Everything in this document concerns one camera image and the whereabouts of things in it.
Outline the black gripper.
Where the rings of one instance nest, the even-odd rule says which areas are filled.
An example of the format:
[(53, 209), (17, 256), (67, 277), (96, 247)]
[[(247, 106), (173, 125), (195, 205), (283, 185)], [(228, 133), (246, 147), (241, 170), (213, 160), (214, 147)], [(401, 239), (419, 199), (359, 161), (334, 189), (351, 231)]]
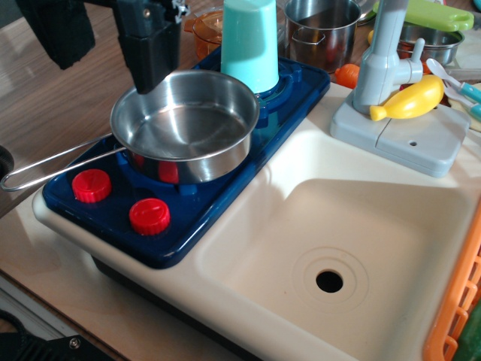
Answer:
[[(180, 24), (190, 8), (185, 1), (85, 1), (113, 11), (119, 43), (139, 94), (154, 90), (180, 64)], [(18, 1), (26, 22), (47, 55), (65, 70), (94, 46), (84, 3)]]

